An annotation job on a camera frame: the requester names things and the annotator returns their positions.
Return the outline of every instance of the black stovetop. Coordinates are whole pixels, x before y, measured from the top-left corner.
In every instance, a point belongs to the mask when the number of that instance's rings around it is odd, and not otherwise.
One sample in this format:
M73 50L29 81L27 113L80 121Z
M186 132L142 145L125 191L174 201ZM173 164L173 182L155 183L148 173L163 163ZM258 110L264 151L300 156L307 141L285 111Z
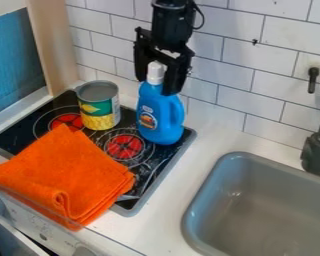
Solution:
M133 189L116 203L127 211L139 205L140 199L145 199L143 197L151 190L152 184L162 172L166 172L168 165L173 165L178 153L183 153L194 136L192 130L185 129L176 144L155 145L141 137L136 129L135 111L125 107L121 107L121 121L116 127L106 131L89 130L81 122L76 93L69 90L3 131L0 134L0 153L6 157L17 155L62 123L71 130L82 130L97 146L135 174Z

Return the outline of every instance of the gray sink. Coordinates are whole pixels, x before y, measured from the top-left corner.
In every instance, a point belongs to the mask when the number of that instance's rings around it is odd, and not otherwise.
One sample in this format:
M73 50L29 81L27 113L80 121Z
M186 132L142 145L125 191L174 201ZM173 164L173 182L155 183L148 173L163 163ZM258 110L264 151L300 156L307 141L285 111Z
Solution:
M248 153L218 160L182 219L217 256L320 256L320 178Z

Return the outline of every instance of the orange cloth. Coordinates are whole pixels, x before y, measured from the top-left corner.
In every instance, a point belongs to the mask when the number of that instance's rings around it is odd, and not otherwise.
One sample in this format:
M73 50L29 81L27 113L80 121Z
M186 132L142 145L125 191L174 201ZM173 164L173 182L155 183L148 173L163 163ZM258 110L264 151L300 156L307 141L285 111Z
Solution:
M125 166L66 125L0 165L0 187L74 231L111 207L133 183Z

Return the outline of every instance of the white bottle cap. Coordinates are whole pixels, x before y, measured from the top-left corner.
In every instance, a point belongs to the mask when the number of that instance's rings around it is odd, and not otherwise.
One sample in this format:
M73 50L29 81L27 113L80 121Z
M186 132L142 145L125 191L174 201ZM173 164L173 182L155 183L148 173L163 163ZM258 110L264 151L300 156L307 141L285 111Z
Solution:
M160 85L164 81L165 67L158 61L148 64L147 82L151 85Z

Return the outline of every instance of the metal can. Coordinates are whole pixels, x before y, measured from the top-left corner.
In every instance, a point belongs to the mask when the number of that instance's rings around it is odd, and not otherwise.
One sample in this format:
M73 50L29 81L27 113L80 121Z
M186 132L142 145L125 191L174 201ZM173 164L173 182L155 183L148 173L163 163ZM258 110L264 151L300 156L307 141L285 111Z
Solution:
M121 120L118 87L109 81L92 81L77 90L80 114L85 127L108 130Z

